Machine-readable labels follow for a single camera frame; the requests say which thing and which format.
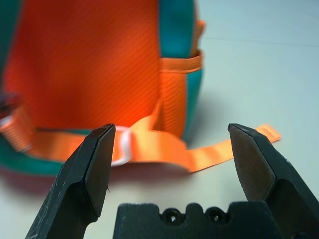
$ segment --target black plastic tool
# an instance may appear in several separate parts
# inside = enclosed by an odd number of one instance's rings
[[[293,166],[254,129],[228,127],[235,166],[248,202],[225,213],[189,204],[185,214],[154,204],[118,208],[114,239],[319,239],[319,202]],[[27,239],[82,239],[101,213],[114,127],[97,129],[66,162]]]
[[[82,239],[101,215],[115,126],[93,130],[60,170],[26,239]]]

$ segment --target white table surface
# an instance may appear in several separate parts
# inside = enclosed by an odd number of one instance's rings
[[[205,78],[188,142],[191,148],[229,137],[230,122],[270,123],[282,135],[275,148],[319,198],[319,1],[200,0],[207,30],[201,41]],[[0,174],[0,238],[24,238],[52,180]],[[227,210],[245,201],[233,161],[185,174],[165,165],[112,170],[101,218],[86,239],[110,239],[121,203],[156,203],[160,211],[198,202]]]

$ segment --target orange strap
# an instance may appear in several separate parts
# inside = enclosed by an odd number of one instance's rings
[[[20,121],[0,128],[0,132],[7,134],[12,145],[21,144]],[[117,127],[115,134],[113,159],[114,164],[129,163],[172,163],[184,167],[189,172],[196,172],[207,167],[225,162],[233,158],[231,141],[227,140],[214,146],[187,150],[184,141],[172,133],[153,130],[160,122],[160,104],[155,108],[153,115],[145,117],[132,127]],[[281,139],[281,136],[269,125],[257,128],[270,142]],[[29,149],[26,154],[50,161],[64,163],[84,140],[83,135],[54,132],[34,131]]]
[[[269,125],[257,128],[270,142],[281,136]],[[123,132],[116,132],[113,162],[123,157],[120,140]],[[32,149],[27,154],[52,161],[65,162],[83,141],[84,136],[64,132],[37,132]],[[196,172],[233,158],[231,141],[214,146],[187,150],[185,142],[171,133],[136,129],[131,133],[130,163],[172,163]]]

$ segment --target teal fabric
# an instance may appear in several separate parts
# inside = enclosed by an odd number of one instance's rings
[[[20,0],[0,0],[0,91],[5,61],[12,42]]]
[[[53,177],[62,166],[61,163],[38,160],[18,153],[2,136],[0,136],[0,165],[22,174]]]
[[[192,122],[201,85],[203,70],[198,70],[187,74],[187,118],[184,136],[186,136],[190,123]]]
[[[194,0],[160,0],[159,4],[161,56],[190,57],[195,28]]]

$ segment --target backpack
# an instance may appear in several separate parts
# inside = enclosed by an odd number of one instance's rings
[[[195,172],[231,159],[229,140],[196,150],[182,141],[201,85],[204,25],[194,0],[26,1],[1,53],[0,164],[55,176],[107,123],[116,125],[112,166],[163,162]]]

